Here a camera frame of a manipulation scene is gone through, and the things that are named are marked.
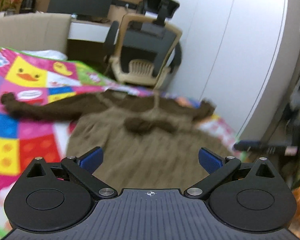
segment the play mat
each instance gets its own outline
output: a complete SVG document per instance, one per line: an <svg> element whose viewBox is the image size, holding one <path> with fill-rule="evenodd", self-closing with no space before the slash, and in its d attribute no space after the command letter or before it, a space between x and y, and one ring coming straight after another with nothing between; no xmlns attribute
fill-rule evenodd
<svg viewBox="0 0 300 240"><path fill-rule="evenodd" d="M51 60L0 48L0 97L3 93L13 92L20 101L44 105L76 94L109 88L138 96L152 93L143 88L119 85L81 62ZM199 102L194 100L174 98L184 106L199 106ZM15 120L0 104L0 238L11 229L3 202L14 182L36 156L44 157L47 162L59 162L64 158L73 128L74 125L69 122ZM199 129L218 137L229 149L235 143L233 130L217 115L202 121ZM244 158L239 152L234 155Z"/></svg>

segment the triangular cutout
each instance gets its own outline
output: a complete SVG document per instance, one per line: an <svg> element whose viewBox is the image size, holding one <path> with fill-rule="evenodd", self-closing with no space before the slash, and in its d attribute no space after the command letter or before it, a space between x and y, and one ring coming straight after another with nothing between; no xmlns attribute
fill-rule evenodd
<svg viewBox="0 0 300 240"><path fill-rule="evenodd" d="M44 172L42 165L40 163L36 163L27 174L27 178L40 177L45 175L46 173Z"/></svg>
<svg viewBox="0 0 300 240"><path fill-rule="evenodd" d="M259 177L274 178L272 171L269 169L268 165L266 164L260 165L256 175Z"/></svg>

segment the red square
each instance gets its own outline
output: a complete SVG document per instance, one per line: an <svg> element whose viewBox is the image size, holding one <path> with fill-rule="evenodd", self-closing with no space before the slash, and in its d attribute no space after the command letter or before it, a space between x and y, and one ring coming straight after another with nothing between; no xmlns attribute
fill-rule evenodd
<svg viewBox="0 0 300 240"><path fill-rule="evenodd" d="M53 134L20 140L21 172L25 170L35 157L43 157L47 163L60 162L60 156Z"/></svg>

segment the yellow square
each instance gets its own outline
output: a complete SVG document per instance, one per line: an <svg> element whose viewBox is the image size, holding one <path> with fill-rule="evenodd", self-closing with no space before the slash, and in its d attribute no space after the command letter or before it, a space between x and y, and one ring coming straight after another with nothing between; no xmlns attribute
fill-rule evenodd
<svg viewBox="0 0 300 240"><path fill-rule="evenodd" d="M58 101L58 100L73 97L73 96L75 96L75 92L51 95L51 96L48 96L48 103L52 103L54 101Z"/></svg>
<svg viewBox="0 0 300 240"><path fill-rule="evenodd" d="M19 174L19 140L0 138L0 175Z"/></svg>
<svg viewBox="0 0 300 240"><path fill-rule="evenodd" d="M6 80L23 87L45 87L47 76L46 70L32 66L18 56L12 64Z"/></svg>

